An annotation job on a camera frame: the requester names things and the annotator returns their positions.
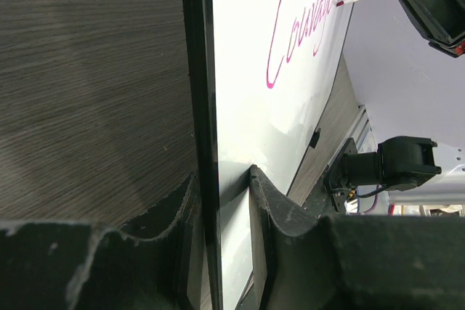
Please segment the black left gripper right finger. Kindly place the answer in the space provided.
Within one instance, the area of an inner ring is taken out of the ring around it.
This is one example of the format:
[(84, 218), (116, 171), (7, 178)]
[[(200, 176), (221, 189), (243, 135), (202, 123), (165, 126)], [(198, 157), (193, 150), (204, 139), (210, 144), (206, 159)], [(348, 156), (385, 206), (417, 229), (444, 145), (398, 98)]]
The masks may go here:
[(461, 217), (315, 217), (250, 170), (259, 309), (462, 309)]

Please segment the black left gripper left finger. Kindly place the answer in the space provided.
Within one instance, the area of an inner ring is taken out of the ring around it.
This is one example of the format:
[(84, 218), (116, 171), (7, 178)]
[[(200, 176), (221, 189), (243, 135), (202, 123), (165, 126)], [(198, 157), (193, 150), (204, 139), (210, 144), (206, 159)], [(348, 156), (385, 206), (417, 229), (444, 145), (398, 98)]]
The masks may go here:
[(195, 174), (119, 228), (1, 223), (3, 309), (199, 309), (202, 272)]

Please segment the white whiteboard with black frame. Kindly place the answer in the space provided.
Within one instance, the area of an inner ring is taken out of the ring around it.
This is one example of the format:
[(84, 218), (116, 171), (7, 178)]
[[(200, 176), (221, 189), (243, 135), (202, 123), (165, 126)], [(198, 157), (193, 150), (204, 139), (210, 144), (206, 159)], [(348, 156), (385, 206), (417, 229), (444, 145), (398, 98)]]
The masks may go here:
[(250, 167), (289, 191), (328, 103), (352, 14), (338, 0), (183, 0), (211, 305), (252, 273)]

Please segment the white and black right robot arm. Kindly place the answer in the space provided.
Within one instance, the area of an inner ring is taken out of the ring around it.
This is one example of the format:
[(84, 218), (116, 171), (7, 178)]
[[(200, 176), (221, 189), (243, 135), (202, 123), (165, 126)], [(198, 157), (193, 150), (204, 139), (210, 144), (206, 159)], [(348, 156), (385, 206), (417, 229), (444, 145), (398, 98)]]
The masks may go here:
[[(340, 0), (335, 7), (359, 0)], [(464, 54), (464, 0), (398, 0), (408, 19), (430, 47), (458, 58)], [(380, 143), (375, 152), (357, 154), (348, 139), (327, 168), (323, 183), (332, 202), (348, 198), (359, 186), (376, 185), (365, 194), (406, 191), (445, 173), (434, 162), (438, 144), (429, 138), (396, 136)]]

